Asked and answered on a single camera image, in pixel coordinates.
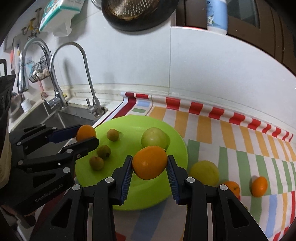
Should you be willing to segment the large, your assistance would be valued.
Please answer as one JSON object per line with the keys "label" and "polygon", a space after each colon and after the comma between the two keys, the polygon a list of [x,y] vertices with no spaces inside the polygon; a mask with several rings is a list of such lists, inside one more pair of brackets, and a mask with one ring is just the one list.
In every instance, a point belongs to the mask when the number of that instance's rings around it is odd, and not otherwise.
{"label": "large", "polygon": [[95,129],[90,125],[82,125],[76,134],[76,141],[81,142],[92,137],[96,137]]}

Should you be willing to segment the green small fruit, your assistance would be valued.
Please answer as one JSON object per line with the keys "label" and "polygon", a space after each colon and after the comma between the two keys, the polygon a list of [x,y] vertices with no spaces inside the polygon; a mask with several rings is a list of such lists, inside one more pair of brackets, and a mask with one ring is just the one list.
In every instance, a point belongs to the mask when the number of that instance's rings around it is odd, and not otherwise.
{"label": "green small fruit", "polygon": [[89,165],[95,171],[99,171],[104,167],[104,160],[99,156],[93,156],[89,159]]}

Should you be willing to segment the large yellow-green apple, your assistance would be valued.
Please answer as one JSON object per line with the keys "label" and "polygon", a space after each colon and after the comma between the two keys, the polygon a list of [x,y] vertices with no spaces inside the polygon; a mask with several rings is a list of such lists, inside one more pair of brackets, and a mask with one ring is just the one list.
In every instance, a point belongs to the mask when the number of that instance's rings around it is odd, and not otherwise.
{"label": "large yellow-green apple", "polygon": [[208,186],[216,186],[219,182],[217,166],[207,160],[196,162],[189,170],[189,176]]}

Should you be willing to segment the orange with stem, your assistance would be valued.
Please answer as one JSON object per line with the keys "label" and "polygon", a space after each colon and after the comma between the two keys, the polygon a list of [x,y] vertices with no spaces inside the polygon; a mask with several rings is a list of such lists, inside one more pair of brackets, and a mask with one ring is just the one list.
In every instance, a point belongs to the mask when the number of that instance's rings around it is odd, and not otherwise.
{"label": "orange with stem", "polygon": [[240,186],[236,182],[225,181],[223,184],[226,185],[238,199],[240,199]]}

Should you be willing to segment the large steel kitchen faucet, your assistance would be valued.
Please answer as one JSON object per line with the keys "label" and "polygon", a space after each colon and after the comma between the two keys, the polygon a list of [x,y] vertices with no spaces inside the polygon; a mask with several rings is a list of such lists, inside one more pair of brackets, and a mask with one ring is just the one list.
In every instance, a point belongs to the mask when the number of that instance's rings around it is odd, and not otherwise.
{"label": "large steel kitchen faucet", "polygon": [[[38,45],[42,51],[44,52],[44,56],[37,62],[30,70],[29,76],[27,76],[26,72],[26,53],[30,45],[36,44]],[[50,101],[44,99],[44,101],[48,104],[48,106],[53,109],[55,106],[59,105],[61,108],[67,107],[66,98],[60,88],[58,81],[55,75],[55,69],[51,66],[52,54],[49,50],[46,43],[38,38],[34,37],[28,40],[23,48],[23,51],[20,52],[19,61],[18,61],[18,79],[17,79],[17,87],[18,93],[24,93],[29,90],[29,81],[32,83],[36,83],[41,81],[47,77],[51,79],[53,84],[53,88],[55,91],[55,97]]]}

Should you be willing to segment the green plastic plate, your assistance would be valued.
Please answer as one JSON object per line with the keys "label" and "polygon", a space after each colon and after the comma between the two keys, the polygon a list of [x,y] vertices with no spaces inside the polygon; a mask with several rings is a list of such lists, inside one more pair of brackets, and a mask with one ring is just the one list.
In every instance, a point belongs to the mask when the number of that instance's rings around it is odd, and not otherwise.
{"label": "green plastic plate", "polygon": [[[141,139],[149,128],[159,128],[166,134],[167,147],[143,148]],[[133,174],[127,199],[116,210],[141,210],[164,201],[171,195],[170,184],[166,173],[166,158],[172,155],[179,167],[187,168],[188,153],[186,144],[178,132],[169,124],[149,116],[127,115],[102,123],[95,128],[100,146],[107,145],[111,155],[104,162],[104,167],[95,171],[89,164],[96,151],[76,161],[75,173],[78,182],[83,186],[92,186],[110,177],[116,168],[132,156]]]}

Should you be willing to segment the stainless steel sink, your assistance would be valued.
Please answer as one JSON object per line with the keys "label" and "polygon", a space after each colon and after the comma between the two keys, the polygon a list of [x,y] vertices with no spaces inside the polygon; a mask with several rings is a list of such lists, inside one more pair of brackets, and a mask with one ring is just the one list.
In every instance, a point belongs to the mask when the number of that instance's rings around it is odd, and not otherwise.
{"label": "stainless steel sink", "polygon": [[[24,128],[31,128],[37,125],[45,125],[46,127],[56,127],[62,129],[74,125],[94,125],[98,118],[82,106],[68,105],[66,108],[61,109],[56,106],[50,109],[45,103],[39,104],[36,108],[31,109],[28,113],[24,114],[23,118],[18,119],[18,123],[12,127],[11,131],[16,133]],[[58,144],[48,143],[44,146],[34,150],[27,156],[29,158],[37,158],[43,156],[51,156],[60,152],[64,146],[74,144],[75,138],[62,141]]]}

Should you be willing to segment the small tan round fruit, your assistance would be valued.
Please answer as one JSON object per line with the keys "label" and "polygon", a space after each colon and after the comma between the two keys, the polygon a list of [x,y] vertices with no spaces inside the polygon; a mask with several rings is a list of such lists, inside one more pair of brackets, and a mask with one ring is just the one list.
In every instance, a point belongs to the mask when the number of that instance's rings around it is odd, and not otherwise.
{"label": "small tan round fruit", "polygon": [[116,142],[119,138],[119,132],[116,129],[112,128],[108,130],[106,136],[110,141]]}

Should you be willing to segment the large green apple on plate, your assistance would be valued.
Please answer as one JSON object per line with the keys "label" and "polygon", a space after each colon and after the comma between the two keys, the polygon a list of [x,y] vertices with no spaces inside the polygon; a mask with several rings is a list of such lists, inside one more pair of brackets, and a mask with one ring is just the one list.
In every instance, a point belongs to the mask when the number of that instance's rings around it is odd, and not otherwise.
{"label": "large green apple on plate", "polygon": [[165,149],[168,145],[167,136],[160,128],[148,128],[141,138],[142,147],[159,146]]}

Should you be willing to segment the striped colourful table mat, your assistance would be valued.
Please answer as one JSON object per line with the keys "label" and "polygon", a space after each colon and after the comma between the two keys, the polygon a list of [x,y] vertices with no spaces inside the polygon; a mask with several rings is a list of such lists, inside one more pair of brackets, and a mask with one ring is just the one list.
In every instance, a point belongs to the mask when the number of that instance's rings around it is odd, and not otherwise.
{"label": "striped colourful table mat", "polygon": [[[124,92],[122,103],[99,124],[129,114],[156,118],[184,139],[189,166],[208,160],[221,181],[240,186],[240,199],[271,240],[295,240],[295,134],[219,106],[170,96]],[[263,176],[266,193],[254,197]]]}

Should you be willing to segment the tissue pack teal white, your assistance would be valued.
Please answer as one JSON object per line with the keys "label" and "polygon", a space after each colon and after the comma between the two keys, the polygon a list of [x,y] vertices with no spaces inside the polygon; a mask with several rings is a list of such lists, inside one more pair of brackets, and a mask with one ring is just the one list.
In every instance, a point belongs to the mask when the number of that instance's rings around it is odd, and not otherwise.
{"label": "tissue pack teal white", "polygon": [[44,8],[39,31],[52,33],[55,37],[71,34],[72,18],[81,12],[84,0],[51,0]]}

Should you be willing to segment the black pan with strainer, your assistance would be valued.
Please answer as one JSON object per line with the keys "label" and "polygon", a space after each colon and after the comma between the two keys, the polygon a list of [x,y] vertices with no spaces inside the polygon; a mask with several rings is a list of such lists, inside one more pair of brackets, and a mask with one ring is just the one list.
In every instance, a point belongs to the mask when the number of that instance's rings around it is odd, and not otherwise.
{"label": "black pan with strainer", "polygon": [[108,0],[101,9],[109,24],[121,31],[137,32],[156,27],[175,11],[177,0]]}

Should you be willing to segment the white lotion pump bottle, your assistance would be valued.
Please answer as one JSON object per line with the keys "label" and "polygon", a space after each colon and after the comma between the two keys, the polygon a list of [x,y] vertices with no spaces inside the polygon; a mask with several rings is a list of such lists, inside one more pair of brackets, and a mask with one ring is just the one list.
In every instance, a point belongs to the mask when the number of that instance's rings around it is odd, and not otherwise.
{"label": "white lotion pump bottle", "polygon": [[221,35],[228,32],[228,12],[225,0],[207,0],[207,30]]}

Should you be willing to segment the dark wooden cabinet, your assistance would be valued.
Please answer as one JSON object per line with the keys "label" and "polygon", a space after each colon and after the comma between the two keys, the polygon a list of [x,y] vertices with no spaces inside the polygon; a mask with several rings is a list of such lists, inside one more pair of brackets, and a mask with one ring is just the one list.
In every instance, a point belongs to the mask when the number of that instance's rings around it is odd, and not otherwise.
{"label": "dark wooden cabinet", "polygon": [[295,1],[227,1],[228,35],[245,41],[295,73]]}

